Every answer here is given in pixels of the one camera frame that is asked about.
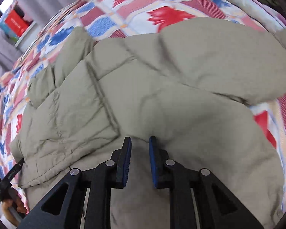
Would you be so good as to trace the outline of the left hand on handle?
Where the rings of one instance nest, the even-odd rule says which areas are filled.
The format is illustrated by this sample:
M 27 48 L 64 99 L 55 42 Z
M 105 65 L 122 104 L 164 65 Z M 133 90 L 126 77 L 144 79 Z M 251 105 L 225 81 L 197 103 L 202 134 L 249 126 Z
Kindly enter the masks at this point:
M 1 207 L 7 221 L 9 221 L 12 225 L 18 227 L 20 222 L 11 213 L 11 209 L 13 208 L 15 211 L 17 211 L 17 213 L 21 214 L 27 214 L 28 210 L 26 209 L 22 199 L 15 189 L 12 188 L 10 194 L 14 197 L 14 199 L 7 198 L 3 200 L 1 202 Z

